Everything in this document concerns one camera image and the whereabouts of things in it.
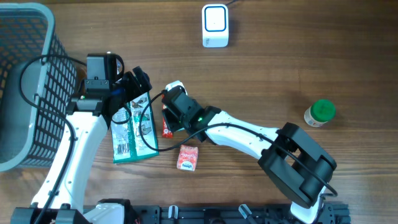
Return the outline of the red chocolate bar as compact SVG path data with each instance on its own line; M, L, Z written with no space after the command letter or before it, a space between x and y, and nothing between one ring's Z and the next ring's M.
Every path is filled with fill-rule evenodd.
M162 137L163 138L168 138L168 139L172 139L173 138L173 133L169 130L166 122L165 122L165 117L162 117Z

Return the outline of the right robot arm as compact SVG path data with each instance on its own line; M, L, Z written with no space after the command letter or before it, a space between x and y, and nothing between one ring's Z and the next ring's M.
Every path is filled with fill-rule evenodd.
M292 202L291 214L315 223L323 200L337 195L329 182L335 160L302 128L286 123L267 128L241 121L214 107L202 107L181 84L164 90L162 114L171 132L186 130L189 138L237 149L255 159L276 187Z

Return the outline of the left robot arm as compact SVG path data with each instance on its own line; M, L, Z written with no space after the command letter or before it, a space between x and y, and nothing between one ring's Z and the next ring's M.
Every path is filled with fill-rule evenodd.
M127 199L104 199L85 212L84 197L95 154L113 123L113 115L126 103L149 92L148 74L141 67L118 70L116 54L89 54L84 93L67 103L64 113L28 100L29 105L65 123L55 159L28 208L17 207L11 223L134 223L136 212Z

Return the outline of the large green white packet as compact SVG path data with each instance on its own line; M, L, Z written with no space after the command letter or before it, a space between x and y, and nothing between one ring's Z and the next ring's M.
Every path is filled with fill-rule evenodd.
M145 93L114 114L111 134L115 164L136 162L159 154L151 149L157 148L158 143L149 102L150 96Z

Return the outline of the green lid jar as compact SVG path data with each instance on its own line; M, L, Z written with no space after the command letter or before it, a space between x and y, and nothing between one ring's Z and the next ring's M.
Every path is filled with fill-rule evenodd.
M318 100L304 112L305 122L314 127L319 128L327 122L331 121L336 114L335 105L330 100Z

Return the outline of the pink tissue pack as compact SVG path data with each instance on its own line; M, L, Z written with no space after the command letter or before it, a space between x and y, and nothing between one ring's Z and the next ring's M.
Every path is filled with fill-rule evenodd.
M195 171L198 160L198 148L181 145L178 155L177 169Z

